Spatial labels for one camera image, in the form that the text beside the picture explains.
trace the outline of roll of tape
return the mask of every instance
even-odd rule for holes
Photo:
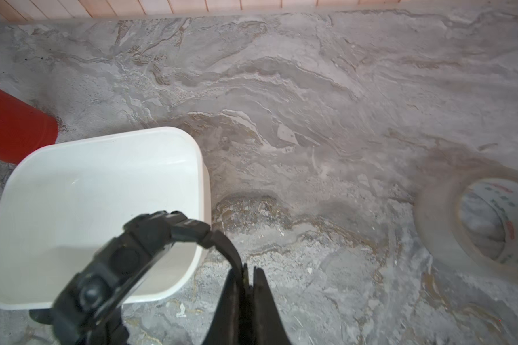
[[[503,223],[505,243],[495,259],[480,252],[460,220],[461,199],[469,192],[486,201]],[[444,264],[518,284],[518,171],[468,170],[429,186],[415,200],[414,224],[424,245]]]

